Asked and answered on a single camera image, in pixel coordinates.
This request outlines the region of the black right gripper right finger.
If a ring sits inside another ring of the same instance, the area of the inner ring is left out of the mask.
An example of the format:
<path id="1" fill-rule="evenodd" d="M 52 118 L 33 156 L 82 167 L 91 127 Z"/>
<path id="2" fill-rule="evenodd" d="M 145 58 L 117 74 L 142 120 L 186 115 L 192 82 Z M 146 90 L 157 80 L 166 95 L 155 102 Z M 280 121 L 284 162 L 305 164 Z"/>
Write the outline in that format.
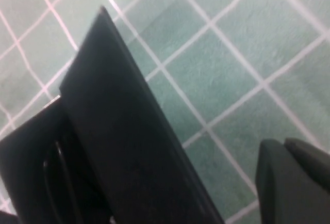
<path id="1" fill-rule="evenodd" d="M 308 176 L 329 193 L 329 154 L 297 138 L 286 138 L 284 146 Z"/>

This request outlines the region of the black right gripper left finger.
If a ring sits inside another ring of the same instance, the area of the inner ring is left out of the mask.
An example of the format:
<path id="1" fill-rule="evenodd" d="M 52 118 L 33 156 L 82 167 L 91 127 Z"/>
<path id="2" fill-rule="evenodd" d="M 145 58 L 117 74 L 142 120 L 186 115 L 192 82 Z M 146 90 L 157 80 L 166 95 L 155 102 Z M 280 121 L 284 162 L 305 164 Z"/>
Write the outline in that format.
<path id="1" fill-rule="evenodd" d="M 260 143 L 255 183 L 262 223 L 329 223 L 329 193 L 308 176 L 284 143 Z"/>

